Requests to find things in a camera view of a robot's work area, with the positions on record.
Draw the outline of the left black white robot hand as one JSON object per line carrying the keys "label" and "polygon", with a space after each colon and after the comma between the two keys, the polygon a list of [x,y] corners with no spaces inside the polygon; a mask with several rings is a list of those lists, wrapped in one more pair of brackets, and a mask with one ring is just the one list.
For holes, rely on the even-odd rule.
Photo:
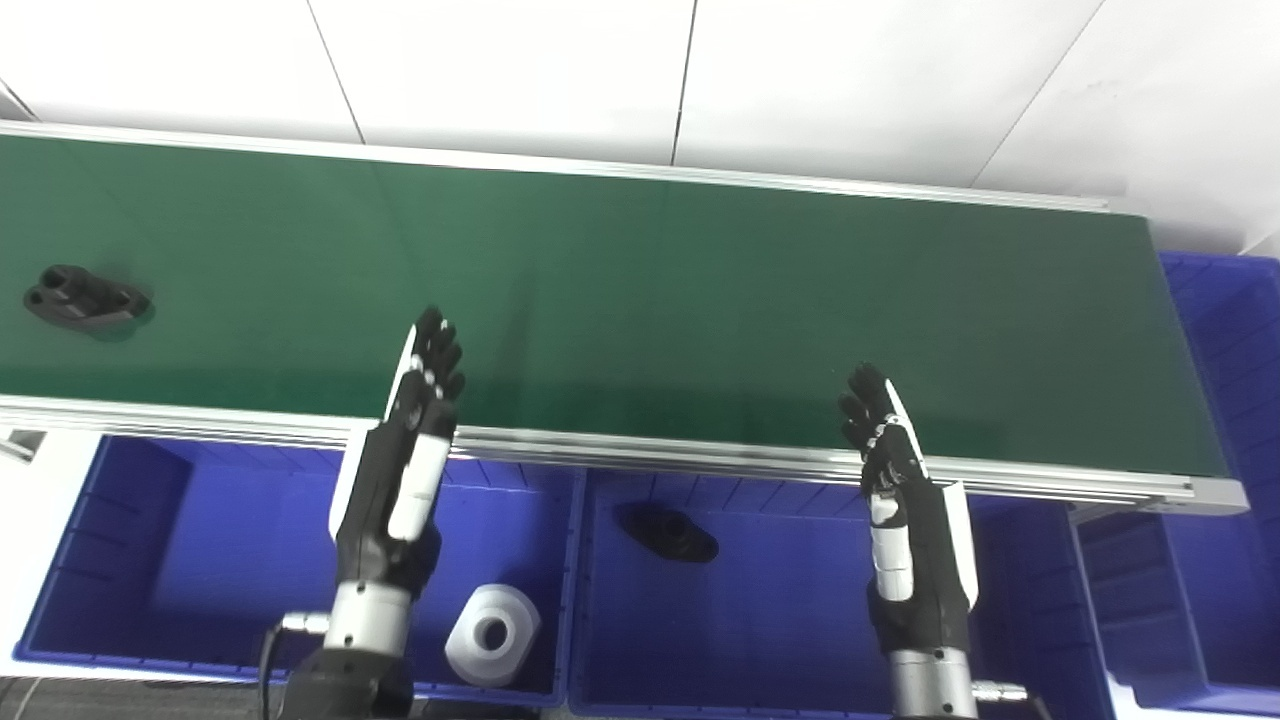
{"label": "left black white robot hand", "polygon": [[383,419],[366,436],[337,525],[335,583],[419,600],[440,553],[434,514],[465,387],[457,329],[426,307],[404,342]]}

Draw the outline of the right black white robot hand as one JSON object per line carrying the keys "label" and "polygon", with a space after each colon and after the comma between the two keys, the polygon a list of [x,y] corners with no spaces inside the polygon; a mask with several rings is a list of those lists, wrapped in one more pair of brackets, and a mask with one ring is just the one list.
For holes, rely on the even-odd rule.
{"label": "right black white robot hand", "polygon": [[979,585],[963,483],[934,479],[893,382],[877,366],[854,369],[838,406],[841,432],[861,456],[874,568],[868,611],[881,651],[969,652]]}

